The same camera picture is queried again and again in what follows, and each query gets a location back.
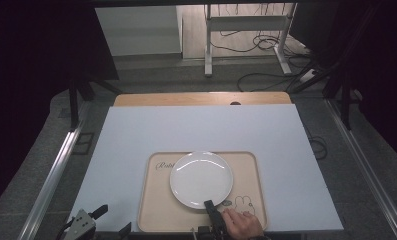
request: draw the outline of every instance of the plate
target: plate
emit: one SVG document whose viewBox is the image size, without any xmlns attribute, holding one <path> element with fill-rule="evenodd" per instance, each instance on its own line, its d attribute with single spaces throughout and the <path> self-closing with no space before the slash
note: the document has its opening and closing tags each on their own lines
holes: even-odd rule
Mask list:
<svg viewBox="0 0 397 240">
<path fill-rule="evenodd" d="M 183 204 L 205 209 L 204 202 L 216 206 L 232 190 L 232 170 L 226 160 L 211 152 L 192 152 L 179 159 L 170 173 L 170 187 Z"/>
</svg>

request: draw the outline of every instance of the round plate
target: round plate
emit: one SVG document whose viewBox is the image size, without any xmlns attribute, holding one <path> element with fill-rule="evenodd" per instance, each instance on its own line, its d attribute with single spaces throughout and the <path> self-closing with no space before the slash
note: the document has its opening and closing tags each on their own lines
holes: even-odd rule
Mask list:
<svg viewBox="0 0 397 240">
<path fill-rule="evenodd" d="M 193 152 L 183 156 L 170 174 L 170 187 L 183 204 L 205 209 L 204 202 L 212 200 L 216 206 L 232 190 L 233 175 L 227 162 L 211 152 Z"/>
</svg>

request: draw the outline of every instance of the human hand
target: human hand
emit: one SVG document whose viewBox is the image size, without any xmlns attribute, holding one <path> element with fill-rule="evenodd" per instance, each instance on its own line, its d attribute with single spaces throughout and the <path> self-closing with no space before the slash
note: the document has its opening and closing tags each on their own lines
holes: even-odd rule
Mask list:
<svg viewBox="0 0 397 240">
<path fill-rule="evenodd" d="M 225 208 L 222 212 L 227 232 L 235 240 L 263 236 L 263 228 L 258 218 L 249 212 L 238 213 L 234 209 Z"/>
</svg>

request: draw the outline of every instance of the gray floor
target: gray floor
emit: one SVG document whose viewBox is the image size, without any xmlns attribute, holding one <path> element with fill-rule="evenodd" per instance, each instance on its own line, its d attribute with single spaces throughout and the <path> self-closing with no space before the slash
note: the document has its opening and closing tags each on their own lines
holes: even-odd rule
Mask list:
<svg viewBox="0 0 397 240">
<path fill-rule="evenodd" d="M 146 56 L 115 58 L 120 81 L 108 81 L 131 93 L 238 91 L 236 82 L 245 74 L 259 72 L 281 74 L 273 56 L 249 59 L 217 59 L 213 77 L 204 77 L 200 60 L 182 60 L 180 56 Z M 266 88 L 283 91 L 289 78 L 254 76 L 243 80 L 246 91 Z M 328 149 L 325 159 L 318 160 L 344 231 L 307 233 L 307 239 L 396 239 L 381 208 L 363 178 L 344 139 L 327 110 L 320 82 L 305 91 L 291 95 L 308 134 L 324 139 Z M 78 144 L 70 156 L 54 198 L 38 229 L 36 239 L 54 239 L 59 228 L 69 219 L 71 207 L 87 170 L 100 129 L 115 95 L 92 84 L 95 99 L 91 101 L 82 138 L 93 133 L 90 149 Z M 54 97 L 50 115 L 22 167 L 0 198 L 0 239 L 16 239 L 34 204 L 70 126 L 67 91 Z M 364 153 L 388 194 L 397 206 L 397 155 L 352 105 L 350 121 Z"/>
</svg>

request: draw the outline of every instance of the table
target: table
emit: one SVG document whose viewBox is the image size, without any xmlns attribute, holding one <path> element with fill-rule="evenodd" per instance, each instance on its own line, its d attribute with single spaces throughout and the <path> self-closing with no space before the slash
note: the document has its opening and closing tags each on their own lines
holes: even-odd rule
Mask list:
<svg viewBox="0 0 397 240">
<path fill-rule="evenodd" d="M 267 92 L 117 97 L 70 215 L 108 204 L 97 231 L 118 231 L 127 221 L 140 231 L 136 218 L 149 157 L 194 150 L 256 156 L 266 231 L 343 229 L 295 105 L 286 93 Z"/>
</svg>

